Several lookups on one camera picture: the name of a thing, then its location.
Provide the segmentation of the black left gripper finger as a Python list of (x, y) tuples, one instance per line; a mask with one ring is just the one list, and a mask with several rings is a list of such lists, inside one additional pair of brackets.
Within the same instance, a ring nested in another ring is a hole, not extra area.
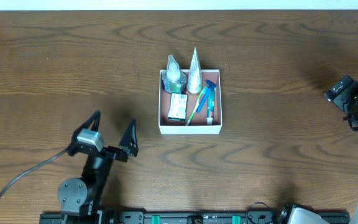
[(80, 125), (79, 128), (74, 130), (71, 139), (76, 140), (77, 136), (83, 129), (90, 129), (91, 131), (98, 132), (100, 117), (100, 110), (96, 110), (83, 124)]
[(123, 151), (129, 156), (137, 156), (139, 145), (136, 135), (136, 120), (132, 119), (119, 143)]

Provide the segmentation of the small white green packet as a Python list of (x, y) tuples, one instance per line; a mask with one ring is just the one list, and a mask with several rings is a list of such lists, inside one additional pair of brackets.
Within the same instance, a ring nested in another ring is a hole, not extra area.
[(175, 121), (184, 121), (186, 119), (186, 107), (188, 96), (179, 93), (172, 93), (170, 100), (170, 109), (168, 119)]

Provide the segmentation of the clear foam soap pump bottle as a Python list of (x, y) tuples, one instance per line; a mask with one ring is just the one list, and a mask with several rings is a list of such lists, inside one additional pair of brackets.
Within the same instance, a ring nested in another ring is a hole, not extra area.
[(180, 66), (173, 55), (168, 56), (167, 69), (162, 72), (161, 79), (163, 89), (167, 93), (184, 94), (187, 77), (180, 70)]

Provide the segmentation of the white lotion tube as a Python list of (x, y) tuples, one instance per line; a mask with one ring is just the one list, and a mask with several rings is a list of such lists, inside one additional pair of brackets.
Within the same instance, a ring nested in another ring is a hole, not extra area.
[(188, 74), (187, 90), (191, 94), (198, 94), (202, 87), (201, 65), (197, 49), (194, 48), (191, 65)]

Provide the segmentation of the green toothpaste tube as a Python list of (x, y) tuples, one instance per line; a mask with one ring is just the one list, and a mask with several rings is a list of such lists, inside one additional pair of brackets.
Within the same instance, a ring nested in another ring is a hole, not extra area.
[(215, 88), (211, 88), (208, 94), (207, 125), (212, 125), (214, 120)]

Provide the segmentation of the green toothbrush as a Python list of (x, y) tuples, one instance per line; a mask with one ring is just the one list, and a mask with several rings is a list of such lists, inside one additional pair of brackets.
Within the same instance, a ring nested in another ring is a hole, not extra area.
[(194, 114), (196, 113), (199, 105), (200, 105), (200, 102), (201, 102), (201, 98), (204, 96), (204, 94), (206, 93), (206, 90), (208, 89), (207, 86), (204, 86), (203, 89), (201, 90), (200, 94), (198, 95), (198, 98), (196, 100), (196, 103), (195, 103), (195, 107), (192, 111), (192, 113), (190, 114), (190, 117), (188, 119), (188, 121), (186, 122), (185, 126), (189, 126), (193, 117), (194, 117)]

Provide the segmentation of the blue disposable razor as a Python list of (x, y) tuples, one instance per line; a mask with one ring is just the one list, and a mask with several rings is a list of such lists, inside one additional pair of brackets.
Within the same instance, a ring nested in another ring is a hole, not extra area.
[(198, 101), (198, 107), (196, 109), (197, 113), (201, 112), (203, 105), (206, 103), (209, 97), (209, 94), (216, 88), (215, 82), (212, 82), (211, 80), (206, 80), (205, 84), (206, 86), (202, 90), (202, 98), (200, 98), (200, 100)]

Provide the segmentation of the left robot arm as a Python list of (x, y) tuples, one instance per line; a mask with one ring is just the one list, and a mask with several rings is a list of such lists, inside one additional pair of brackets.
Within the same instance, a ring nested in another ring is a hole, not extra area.
[(106, 146), (98, 131), (101, 112), (95, 111), (74, 130), (67, 154), (87, 155), (80, 177), (65, 180), (59, 190), (61, 223), (101, 223), (105, 217), (99, 203), (114, 161), (127, 162), (137, 156), (139, 147), (136, 120), (131, 120), (119, 146)]

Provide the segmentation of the white box with pink interior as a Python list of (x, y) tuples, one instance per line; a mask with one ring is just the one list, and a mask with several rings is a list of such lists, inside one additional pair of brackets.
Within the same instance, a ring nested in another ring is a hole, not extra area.
[(195, 106), (198, 95), (188, 95), (186, 105), (186, 120), (174, 121), (168, 119), (171, 96), (164, 90), (163, 81), (160, 80), (158, 96), (158, 127), (161, 134), (219, 134), (223, 126), (221, 81), (219, 70), (202, 70), (203, 81), (211, 80), (216, 84), (214, 101), (214, 118), (212, 125), (207, 125), (207, 103), (204, 104), (200, 113), (195, 113), (191, 123), (186, 126)]

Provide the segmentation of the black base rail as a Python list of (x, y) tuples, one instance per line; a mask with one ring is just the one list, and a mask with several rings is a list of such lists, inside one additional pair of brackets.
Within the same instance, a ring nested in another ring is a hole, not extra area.
[(315, 213), (303, 208), (284, 211), (279, 217), (273, 210), (251, 210), (245, 213), (150, 213), (99, 210), (90, 216), (59, 213), (40, 215), (40, 224), (269, 224), (269, 223), (338, 223), (351, 222), (347, 212)]

